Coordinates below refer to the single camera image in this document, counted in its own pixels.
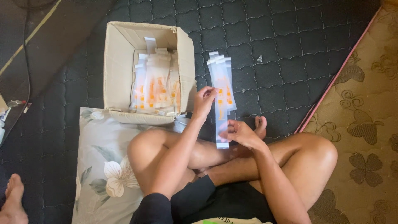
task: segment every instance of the black shorts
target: black shorts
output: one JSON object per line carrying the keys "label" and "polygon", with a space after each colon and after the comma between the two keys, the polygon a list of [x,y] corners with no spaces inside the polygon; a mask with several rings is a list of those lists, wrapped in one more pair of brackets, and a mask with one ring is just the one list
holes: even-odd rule
{"label": "black shorts", "polygon": [[206,175],[171,198],[174,223],[190,224],[217,217],[251,219],[276,223],[264,195],[248,182],[215,187]]}

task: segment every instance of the brown patterned carpet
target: brown patterned carpet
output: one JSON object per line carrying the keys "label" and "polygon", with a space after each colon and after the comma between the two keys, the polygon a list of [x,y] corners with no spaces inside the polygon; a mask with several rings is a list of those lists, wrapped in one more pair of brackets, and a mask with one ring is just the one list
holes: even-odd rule
{"label": "brown patterned carpet", "polygon": [[339,151],[314,224],[398,224],[398,0],[383,5],[304,131]]}

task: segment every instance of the hand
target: hand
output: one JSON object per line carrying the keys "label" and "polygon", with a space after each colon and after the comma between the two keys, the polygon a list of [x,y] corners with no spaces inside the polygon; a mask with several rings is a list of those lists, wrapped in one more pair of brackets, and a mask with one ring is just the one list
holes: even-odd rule
{"label": "hand", "polygon": [[237,120],[228,120],[228,130],[221,133],[220,137],[228,141],[236,141],[249,149],[258,148],[258,145],[263,143],[245,122]]}
{"label": "hand", "polygon": [[202,119],[205,122],[207,115],[210,112],[211,104],[217,96],[217,89],[210,86],[205,86],[195,95],[195,102],[193,105],[192,117]]}

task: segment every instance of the pink edge trim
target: pink edge trim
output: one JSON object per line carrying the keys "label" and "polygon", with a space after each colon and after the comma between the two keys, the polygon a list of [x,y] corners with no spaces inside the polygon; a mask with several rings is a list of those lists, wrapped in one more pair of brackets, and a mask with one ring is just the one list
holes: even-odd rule
{"label": "pink edge trim", "polygon": [[357,43],[354,45],[354,47],[352,48],[351,52],[348,54],[347,58],[345,59],[343,65],[341,66],[340,70],[337,72],[337,74],[334,76],[334,78],[332,79],[332,81],[329,83],[325,93],[323,93],[321,99],[318,101],[317,104],[313,105],[311,107],[311,109],[308,111],[307,115],[304,117],[304,119],[302,120],[302,122],[300,123],[299,127],[296,129],[296,131],[294,133],[297,132],[302,132],[304,130],[304,128],[307,126],[308,122],[310,121],[311,117],[314,115],[316,109],[318,108],[318,106],[320,105],[320,103],[322,102],[322,100],[324,99],[324,97],[326,96],[326,94],[329,92],[330,87],[333,85],[334,81],[337,79],[337,77],[339,76],[340,72],[342,71],[342,69],[344,68],[344,66],[346,65],[349,57],[352,55],[352,53],[354,52],[355,48],[357,48],[359,42],[362,40],[362,38],[365,36],[365,34],[368,32],[369,27],[372,25],[373,21],[375,20],[377,14],[380,12],[381,10],[381,6],[380,8],[378,8],[377,12],[375,13],[375,15],[373,16],[372,20],[369,22],[368,26],[366,27],[365,31],[363,32],[363,34],[361,35],[361,37],[359,38],[359,40],[357,41]]}

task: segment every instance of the green sticker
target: green sticker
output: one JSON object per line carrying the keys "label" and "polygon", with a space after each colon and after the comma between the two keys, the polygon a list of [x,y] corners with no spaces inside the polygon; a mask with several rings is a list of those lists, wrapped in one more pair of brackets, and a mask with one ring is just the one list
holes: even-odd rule
{"label": "green sticker", "polygon": [[218,224],[217,222],[203,220],[203,224]]}

